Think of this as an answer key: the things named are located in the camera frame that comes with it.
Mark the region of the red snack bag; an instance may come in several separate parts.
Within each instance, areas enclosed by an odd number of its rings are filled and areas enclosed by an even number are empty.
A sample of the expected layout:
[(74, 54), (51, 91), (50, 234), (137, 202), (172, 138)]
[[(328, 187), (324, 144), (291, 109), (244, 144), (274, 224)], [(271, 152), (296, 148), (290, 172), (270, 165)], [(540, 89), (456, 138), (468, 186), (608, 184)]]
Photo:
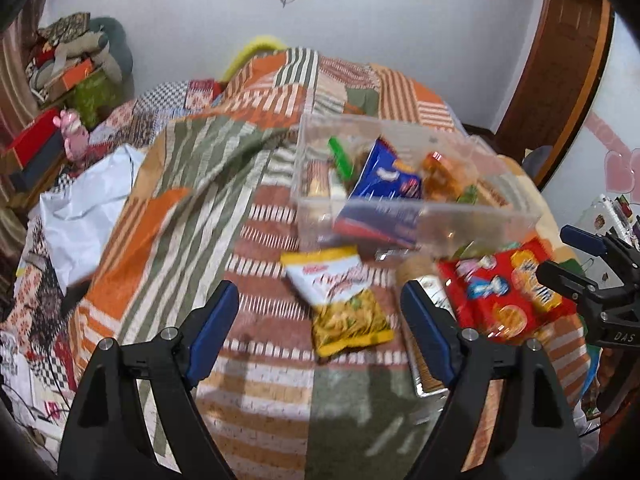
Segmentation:
[(537, 268), (549, 258), (535, 237), (504, 252), (439, 261), (439, 275), (460, 327), (500, 342), (520, 342), (574, 314), (572, 300), (538, 282)]

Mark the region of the brown cake roll clear box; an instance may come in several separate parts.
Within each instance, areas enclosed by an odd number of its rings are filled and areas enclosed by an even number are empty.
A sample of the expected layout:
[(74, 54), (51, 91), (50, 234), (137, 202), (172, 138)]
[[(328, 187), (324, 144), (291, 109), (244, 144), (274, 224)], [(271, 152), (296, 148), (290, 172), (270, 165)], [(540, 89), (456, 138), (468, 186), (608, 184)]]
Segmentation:
[(435, 309), (448, 314), (452, 309), (435, 261), (424, 252), (403, 258), (396, 269), (396, 294), (414, 391), (419, 398), (442, 393), (454, 372)]

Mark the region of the orange snack pack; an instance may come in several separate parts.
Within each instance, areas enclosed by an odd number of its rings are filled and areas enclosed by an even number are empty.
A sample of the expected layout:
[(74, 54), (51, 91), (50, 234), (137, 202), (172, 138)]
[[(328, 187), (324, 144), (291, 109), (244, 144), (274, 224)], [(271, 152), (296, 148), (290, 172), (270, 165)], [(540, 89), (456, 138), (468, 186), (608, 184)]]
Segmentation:
[(475, 204), (478, 172), (461, 160), (439, 152), (428, 153), (422, 162), (422, 193), (439, 203)]

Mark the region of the blue cookie bag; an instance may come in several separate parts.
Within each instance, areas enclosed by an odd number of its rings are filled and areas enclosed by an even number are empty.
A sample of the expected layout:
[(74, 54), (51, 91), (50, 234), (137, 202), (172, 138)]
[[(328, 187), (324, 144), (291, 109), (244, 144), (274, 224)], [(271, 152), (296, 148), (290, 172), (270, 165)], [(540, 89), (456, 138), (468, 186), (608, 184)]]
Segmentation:
[(411, 248), (416, 244), (419, 200), (422, 200), (420, 174), (379, 136), (334, 221), (334, 231), (341, 236)]

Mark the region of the white yellow noodle snack bag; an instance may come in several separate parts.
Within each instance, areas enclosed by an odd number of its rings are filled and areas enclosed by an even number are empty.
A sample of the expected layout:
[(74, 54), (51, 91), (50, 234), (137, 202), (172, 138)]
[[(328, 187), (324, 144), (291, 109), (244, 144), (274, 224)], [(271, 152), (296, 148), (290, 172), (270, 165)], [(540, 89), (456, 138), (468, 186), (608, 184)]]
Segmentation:
[(394, 339), (355, 246), (285, 252), (280, 263), (311, 308), (312, 342), (319, 359)]

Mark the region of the checkered floral bedsheet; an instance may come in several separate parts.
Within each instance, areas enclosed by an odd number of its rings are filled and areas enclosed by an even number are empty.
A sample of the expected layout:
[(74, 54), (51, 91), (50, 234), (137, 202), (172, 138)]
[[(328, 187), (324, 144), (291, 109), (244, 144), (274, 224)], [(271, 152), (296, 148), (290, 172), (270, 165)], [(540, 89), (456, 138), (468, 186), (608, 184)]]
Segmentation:
[(10, 313), (1, 323), (4, 385), (18, 424), (52, 453), (77, 388), (68, 323), (99, 267), (146, 150), (175, 119), (215, 105), (215, 79), (164, 82), (89, 130), (29, 211)]

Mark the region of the square tan cracker pack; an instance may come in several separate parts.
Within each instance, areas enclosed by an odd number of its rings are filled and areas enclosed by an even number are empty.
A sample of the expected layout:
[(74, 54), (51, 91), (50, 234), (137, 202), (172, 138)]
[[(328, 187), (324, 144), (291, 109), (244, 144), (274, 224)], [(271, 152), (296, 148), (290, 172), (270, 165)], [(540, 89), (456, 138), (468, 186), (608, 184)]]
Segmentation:
[(494, 208), (512, 208), (510, 200), (507, 200), (506, 196), (504, 196), (491, 182), (484, 179), (478, 179), (475, 182), (475, 188), (477, 196), (476, 202), (478, 204)]

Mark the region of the white plastic bag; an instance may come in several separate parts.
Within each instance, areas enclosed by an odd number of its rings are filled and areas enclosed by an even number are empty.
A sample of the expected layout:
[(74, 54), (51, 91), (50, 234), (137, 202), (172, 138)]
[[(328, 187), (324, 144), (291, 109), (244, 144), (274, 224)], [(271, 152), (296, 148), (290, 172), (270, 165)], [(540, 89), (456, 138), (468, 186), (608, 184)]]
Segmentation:
[(145, 152), (124, 144), (61, 192), (40, 195), (44, 241), (62, 290), (98, 268)]

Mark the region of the wooden door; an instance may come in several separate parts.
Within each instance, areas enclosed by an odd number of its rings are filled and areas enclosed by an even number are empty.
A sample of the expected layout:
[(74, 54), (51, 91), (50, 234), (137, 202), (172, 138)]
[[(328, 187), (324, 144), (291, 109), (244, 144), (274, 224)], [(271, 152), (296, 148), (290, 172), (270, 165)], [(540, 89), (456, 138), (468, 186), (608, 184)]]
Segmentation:
[(543, 188), (575, 140), (597, 93), (614, 28), (608, 0), (544, 0), (528, 57), (496, 132), (503, 154), (533, 171)]

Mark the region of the patchwork striped bed quilt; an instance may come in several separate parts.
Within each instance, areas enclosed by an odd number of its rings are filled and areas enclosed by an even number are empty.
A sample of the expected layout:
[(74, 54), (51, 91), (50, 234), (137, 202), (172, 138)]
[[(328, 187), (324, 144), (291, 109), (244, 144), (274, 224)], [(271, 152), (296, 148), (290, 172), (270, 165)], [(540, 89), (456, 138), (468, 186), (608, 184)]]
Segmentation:
[(590, 359), (533, 182), (292, 48), (156, 138), (72, 324), (65, 479), (553, 478)]

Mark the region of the brown biscuit roll pack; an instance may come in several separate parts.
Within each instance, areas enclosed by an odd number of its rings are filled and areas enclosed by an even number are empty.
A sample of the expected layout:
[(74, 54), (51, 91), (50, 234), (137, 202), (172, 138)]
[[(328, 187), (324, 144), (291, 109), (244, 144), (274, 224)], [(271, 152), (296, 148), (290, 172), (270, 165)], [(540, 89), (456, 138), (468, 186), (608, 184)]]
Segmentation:
[(306, 170), (306, 195), (311, 198), (329, 198), (331, 196), (331, 171), (333, 165), (327, 160), (312, 160)]

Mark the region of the pile of clothes and boxes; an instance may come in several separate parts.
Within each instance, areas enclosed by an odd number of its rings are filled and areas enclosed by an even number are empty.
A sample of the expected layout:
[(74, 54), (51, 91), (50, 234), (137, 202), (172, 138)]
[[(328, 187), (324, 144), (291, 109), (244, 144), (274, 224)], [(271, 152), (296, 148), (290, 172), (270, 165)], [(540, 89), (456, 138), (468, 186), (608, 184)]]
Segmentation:
[(77, 110), (93, 129), (132, 92), (134, 58), (116, 18), (78, 12), (39, 29), (25, 68), (40, 110)]

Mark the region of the yellow pillow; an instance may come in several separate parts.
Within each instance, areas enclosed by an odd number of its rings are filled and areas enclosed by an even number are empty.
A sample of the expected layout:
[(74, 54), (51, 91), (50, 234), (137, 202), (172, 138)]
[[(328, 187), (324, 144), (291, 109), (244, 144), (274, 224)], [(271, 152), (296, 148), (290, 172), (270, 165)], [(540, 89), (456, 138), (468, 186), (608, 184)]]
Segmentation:
[(235, 55), (228, 68), (221, 77), (221, 82), (228, 84), (232, 77), (254, 56), (262, 52), (286, 50), (288, 46), (280, 39), (262, 35), (251, 39), (240, 52)]

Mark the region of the striped pink curtain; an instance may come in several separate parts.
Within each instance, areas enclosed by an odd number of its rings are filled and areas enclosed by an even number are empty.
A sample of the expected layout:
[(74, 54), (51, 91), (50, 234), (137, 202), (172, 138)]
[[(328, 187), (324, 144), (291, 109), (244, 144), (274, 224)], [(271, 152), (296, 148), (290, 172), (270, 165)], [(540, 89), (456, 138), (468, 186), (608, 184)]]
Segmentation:
[(46, 0), (26, 0), (1, 34), (1, 149), (5, 150), (38, 113), (25, 67), (38, 38)]

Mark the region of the pink heart wall decoration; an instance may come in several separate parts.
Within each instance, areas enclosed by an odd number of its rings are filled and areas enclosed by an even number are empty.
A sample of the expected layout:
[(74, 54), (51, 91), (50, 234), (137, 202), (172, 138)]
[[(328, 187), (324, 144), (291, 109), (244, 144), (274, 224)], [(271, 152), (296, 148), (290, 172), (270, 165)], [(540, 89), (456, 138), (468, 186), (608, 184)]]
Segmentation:
[(606, 149), (604, 156), (605, 188), (608, 192), (628, 194), (632, 204), (639, 203), (639, 150), (631, 150), (615, 131), (595, 112), (590, 112), (584, 126)]

